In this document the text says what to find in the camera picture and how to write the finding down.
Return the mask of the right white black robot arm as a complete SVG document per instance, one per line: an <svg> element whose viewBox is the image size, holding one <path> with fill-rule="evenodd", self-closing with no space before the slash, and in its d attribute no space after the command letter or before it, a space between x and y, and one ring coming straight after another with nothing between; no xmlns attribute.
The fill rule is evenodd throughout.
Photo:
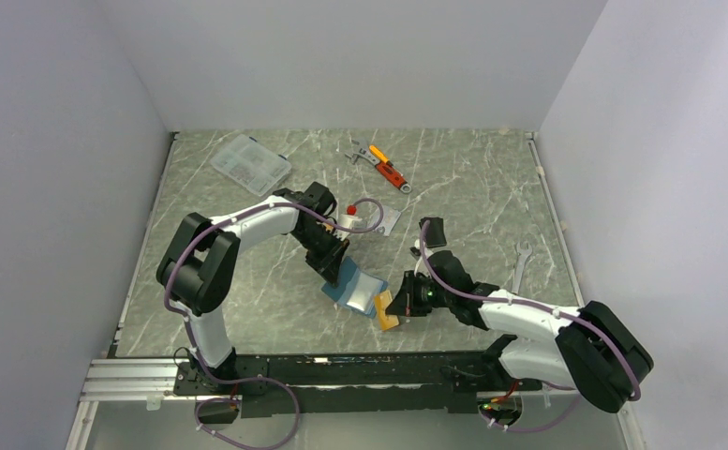
<svg viewBox="0 0 728 450"><path fill-rule="evenodd" d="M654 368L649 352L604 303L549 305L476 281L449 250L424 258L426 273L408 270L389 315L424 317L446 308L461 323L496 331L483 353L483 378L495 389L536 380L577 391L594 407L616 413L639 398Z"/></svg>

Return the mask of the blue card holder wallet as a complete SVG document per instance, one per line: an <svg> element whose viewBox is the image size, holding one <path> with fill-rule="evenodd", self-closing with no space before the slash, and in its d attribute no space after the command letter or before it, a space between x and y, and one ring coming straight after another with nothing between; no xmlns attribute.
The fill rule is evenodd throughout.
<svg viewBox="0 0 728 450"><path fill-rule="evenodd" d="M320 290L338 307L373 319L377 314L374 297L387 288L385 279L367 274L351 257L345 257L337 285L325 282Z"/></svg>

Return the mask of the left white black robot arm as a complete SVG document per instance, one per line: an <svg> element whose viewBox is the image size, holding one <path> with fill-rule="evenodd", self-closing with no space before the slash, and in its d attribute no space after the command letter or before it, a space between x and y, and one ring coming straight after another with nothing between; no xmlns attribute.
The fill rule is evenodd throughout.
<svg viewBox="0 0 728 450"><path fill-rule="evenodd" d="M199 382L214 394L238 376L236 351L221 310L240 254L269 238L289 234L305 249L306 263L335 288L347 239L330 230L337 201L324 185L281 188L265 201L230 215L186 216L156 270L168 310L183 316Z"/></svg>

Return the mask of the orange credit cards stack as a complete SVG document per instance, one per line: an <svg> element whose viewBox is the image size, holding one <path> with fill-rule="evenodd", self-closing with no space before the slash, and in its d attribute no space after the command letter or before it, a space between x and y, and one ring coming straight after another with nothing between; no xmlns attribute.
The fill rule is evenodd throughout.
<svg viewBox="0 0 728 450"><path fill-rule="evenodd" d="M389 290L374 296L376 317L381 331L388 331L400 325L399 318L386 311L393 300L393 296Z"/></svg>

